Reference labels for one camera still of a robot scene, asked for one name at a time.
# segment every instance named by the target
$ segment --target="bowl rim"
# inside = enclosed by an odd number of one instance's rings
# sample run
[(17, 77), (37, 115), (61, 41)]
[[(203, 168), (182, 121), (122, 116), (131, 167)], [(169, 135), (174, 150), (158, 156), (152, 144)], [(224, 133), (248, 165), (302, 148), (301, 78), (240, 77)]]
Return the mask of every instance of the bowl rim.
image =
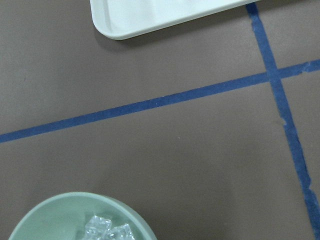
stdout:
[(116, 200), (109, 196), (104, 196), (96, 193), (91, 192), (67, 192), (58, 194), (55, 196), (52, 196), (39, 204), (37, 204), (35, 207), (33, 207), (24, 217), (19, 221), (19, 223), (15, 226), (14, 230), (12, 231), (10, 237), (8, 240), (13, 240), (18, 230), (21, 228), (21, 226), (25, 223), (25, 221), (37, 210), (42, 208), (43, 206), (54, 202), (59, 199), (64, 199), (68, 197), (89, 197), (96, 200), (101, 200), (112, 207), (118, 209), (123, 214), (125, 214), (135, 225), (136, 227), (141, 231), (142, 236), (145, 238), (145, 240), (157, 240), (156, 236), (154, 235), (153, 231), (151, 230), (150, 226), (147, 224), (147, 222), (131, 207), (126, 205), (125, 203)]

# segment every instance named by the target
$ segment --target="tray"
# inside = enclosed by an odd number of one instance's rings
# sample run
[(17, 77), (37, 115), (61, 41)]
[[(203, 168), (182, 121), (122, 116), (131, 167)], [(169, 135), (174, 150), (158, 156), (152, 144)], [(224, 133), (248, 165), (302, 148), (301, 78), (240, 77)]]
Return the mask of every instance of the tray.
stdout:
[(115, 40), (132, 38), (255, 0), (90, 0), (96, 29)]

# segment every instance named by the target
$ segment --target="ice cube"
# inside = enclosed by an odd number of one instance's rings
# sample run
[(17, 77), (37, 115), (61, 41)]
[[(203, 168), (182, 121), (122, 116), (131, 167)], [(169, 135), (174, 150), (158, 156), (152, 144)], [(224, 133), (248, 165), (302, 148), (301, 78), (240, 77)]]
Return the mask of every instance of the ice cube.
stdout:
[(93, 216), (84, 227), (84, 240), (103, 240), (110, 228), (111, 220)]
[(106, 240), (135, 240), (129, 224), (116, 226), (105, 235)]

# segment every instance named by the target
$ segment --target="light green plastic bowl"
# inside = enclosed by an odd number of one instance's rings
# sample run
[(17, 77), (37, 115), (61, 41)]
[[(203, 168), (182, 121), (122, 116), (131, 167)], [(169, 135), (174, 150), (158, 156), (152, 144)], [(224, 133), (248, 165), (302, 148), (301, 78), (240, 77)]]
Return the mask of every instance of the light green plastic bowl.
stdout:
[(111, 218), (113, 226), (129, 223), (136, 240), (157, 240), (146, 221), (111, 197), (69, 192), (51, 197), (29, 211), (9, 240), (78, 240), (94, 216)]

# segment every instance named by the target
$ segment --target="blue painter's tape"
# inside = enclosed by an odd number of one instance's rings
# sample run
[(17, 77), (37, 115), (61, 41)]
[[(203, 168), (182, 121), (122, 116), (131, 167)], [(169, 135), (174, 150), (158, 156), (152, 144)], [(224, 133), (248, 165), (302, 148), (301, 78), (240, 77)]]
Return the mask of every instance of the blue painter's tape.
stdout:
[(9, 132), (0, 135), (0, 143), (13, 141), (21, 138), (27, 138), (34, 135), (44, 134), (61, 129), (71, 128), (83, 124), (88, 124), (100, 120), (119, 117), (126, 114), (132, 114), (148, 109), (154, 109), (170, 104), (176, 104), (188, 100), (198, 99), (214, 94), (219, 94), (235, 89), (249, 87), (261, 83), (268, 82), (266, 73), (259, 73), (252, 76), (246, 76), (235, 80), (230, 80), (218, 84), (204, 86), (189, 91), (184, 91), (172, 95), (158, 97), (146, 101), (136, 102), (124, 106), (119, 106), (103, 111), (93, 112), (86, 115), (76, 116), (60, 121), (55, 121), (39, 126), (34, 126), (14, 132)]
[(282, 79), (285, 79), (285, 78), (300, 75), (302, 73), (311, 73), (319, 70), (320, 70), (320, 59), (279, 69), (279, 74)]
[[(291, 114), (289, 103), (282, 85), (281, 75), (277, 68), (274, 55), (272, 53), (268, 37), (260, 20), (258, 8), (255, 3), (246, 5), (247, 12), (252, 20), (252, 29), (255, 34), (266, 72), (271, 84), (274, 99), (276, 101), (280, 116), (285, 120), (284, 131), (289, 144), (289, 148), (294, 161), (294, 166), (300, 180), (304, 201), (308, 210), (310, 222), (313, 228), (315, 238), (320, 240), (320, 209), (315, 193), (310, 189), (311, 179), (307, 170), (303, 149), (299, 141), (297, 129)], [(282, 76), (289, 76), (289, 74), (300, 74), (303, 71), (312, 71), (317, 68), (318, 62), (314, 62), (314, 66), (310, 67), (307, 64), (300, 64), (299, 66), (285, 68), (282, 71)]]

